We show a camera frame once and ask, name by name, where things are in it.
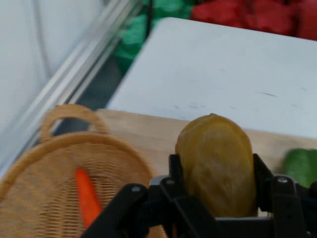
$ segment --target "white table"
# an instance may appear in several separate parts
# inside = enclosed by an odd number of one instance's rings
[[[166,18],[107,108],[317,138],[316,103],[317,42]]]

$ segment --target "wooden cutting board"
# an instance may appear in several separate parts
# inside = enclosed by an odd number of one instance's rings
[[[168,174],[168,156],[174,153],[178,134],[188,123],[186,120],[153,117],[106,109],[98,114],[109,125],[112,133],[134,145],[149,158],[159,175]],[[285,153],[292,148],[317,148],[317,140],[245,130],[254,153],[277,173]]]

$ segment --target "yellow potato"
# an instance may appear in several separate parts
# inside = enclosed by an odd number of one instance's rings
[[[212,114],[190,122],[179,134],[184,182],[215,217],[257,213],[250,140],[233,121]]]

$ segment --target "carrot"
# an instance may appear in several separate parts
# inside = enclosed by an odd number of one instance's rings
[[[101,213],[102,206],[97,198],[94,185],[86,171],[76,169],[75,178],[82,220],[85,228],[88,228]]]

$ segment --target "green vegetable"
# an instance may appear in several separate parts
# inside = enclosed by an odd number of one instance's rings
[[[317,180],[317,150],[293,149],[283,161],[283,173],[305,187]]]
[[[144,43],[149,1],[150,0],[143,1],[143,10],[140,15],[136,16],[131,21],[129,28],[123,33],[120,43],[114,50],[113,55],[117,61],[121,74],[127,72]],[[194,4],[194,0],[154,0],[152,28],[164,17],[188,19]]]

